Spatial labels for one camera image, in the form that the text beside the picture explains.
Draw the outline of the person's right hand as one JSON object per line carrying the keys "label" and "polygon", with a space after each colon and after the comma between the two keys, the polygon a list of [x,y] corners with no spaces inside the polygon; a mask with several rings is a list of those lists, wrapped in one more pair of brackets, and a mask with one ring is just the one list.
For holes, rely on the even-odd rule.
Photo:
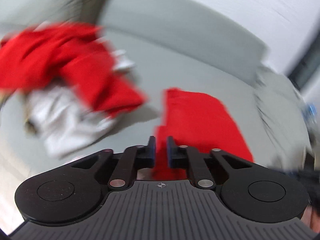
{"label": "person's right hand", "polygon": [[315,233],[320,232],[319,199],[307,206],[301,221]]}

